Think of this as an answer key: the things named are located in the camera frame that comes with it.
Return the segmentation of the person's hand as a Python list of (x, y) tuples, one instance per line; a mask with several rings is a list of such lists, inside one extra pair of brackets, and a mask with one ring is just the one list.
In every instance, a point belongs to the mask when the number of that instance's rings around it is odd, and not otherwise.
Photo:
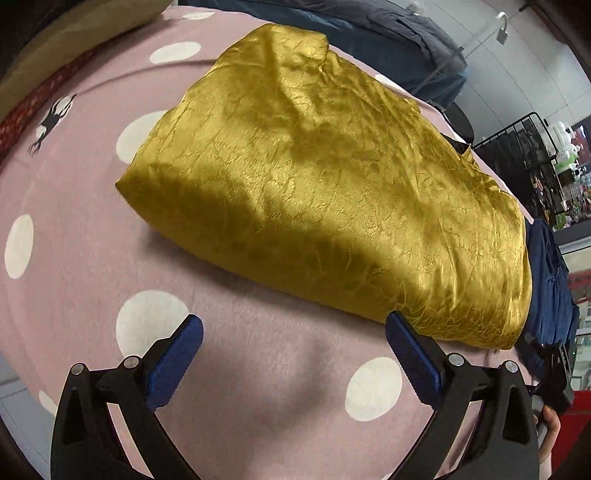
[(542, 423), (539, 430), (545, 431), (545, 436), (539, 441), (539, 461), (544, 463), (549, 459), (561, 430), (561, 422), (557, 412), (545, 405), (539, 415), (534, 416), (534, 423)]

